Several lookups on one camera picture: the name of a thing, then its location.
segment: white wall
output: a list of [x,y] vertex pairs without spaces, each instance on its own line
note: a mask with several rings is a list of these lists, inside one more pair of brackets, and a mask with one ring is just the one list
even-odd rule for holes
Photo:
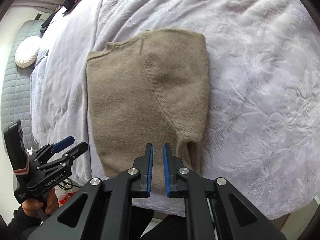
[[[50,15],[42,13],[31,7],[10,7],[0,22],[0,91],[4,70],[7,65],[9,53],[14,39],[20,27],[25,21],[33,20],[38,13],[40,19],[47,19]],[[9,223],[13,217],[13,211],[19,206],[13,196],[13,172],[8,156],[4,151],[2,136],[0,137],[0,214]]]

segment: sweater sleeve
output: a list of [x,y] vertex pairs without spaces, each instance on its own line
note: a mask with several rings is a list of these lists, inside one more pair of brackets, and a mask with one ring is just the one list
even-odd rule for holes
[[21,239],[21,234],[23,233],[23,231],[29,228],[37,227],[40,224],[41,219],[27,216],[20,206],[18,210],[15,210],[13,212],[13,219],[11,220],[8,227],[18,239]]

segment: person's hand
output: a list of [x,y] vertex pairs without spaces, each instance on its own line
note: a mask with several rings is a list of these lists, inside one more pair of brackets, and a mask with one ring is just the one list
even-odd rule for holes
[[[43,203],[33,199],[28,198],[25,202],[21,204],[23,211],[29,217],[36,217],[36,209],[43,206]],[[59,208],[58,198],[56,196],[54,188],[50,189],[49,195],[47,197],[47,207],[45,208],[46,215],[52,215]]]

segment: white decorative cushion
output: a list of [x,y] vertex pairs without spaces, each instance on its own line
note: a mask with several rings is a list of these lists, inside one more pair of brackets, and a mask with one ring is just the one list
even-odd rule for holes
[[19,67],[28,67],[37,58],[41,45],[39,36],[30,36],[20,43],[16,50],[14,60]]

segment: gray quilted headboard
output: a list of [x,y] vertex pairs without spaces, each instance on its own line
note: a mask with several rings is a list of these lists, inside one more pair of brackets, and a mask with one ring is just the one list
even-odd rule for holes
[[7,67],[1,94],[1,131],[12,122],[21,119],[23,142],[25,148],[38,149],[31,132],[30,116],[30,75],[33,64],[26,68],[20,68],[15,64],[14,55],[19,44],[27,37],[41,36],[40,29],[44,20],[30,20],[20,28],[14,40]]

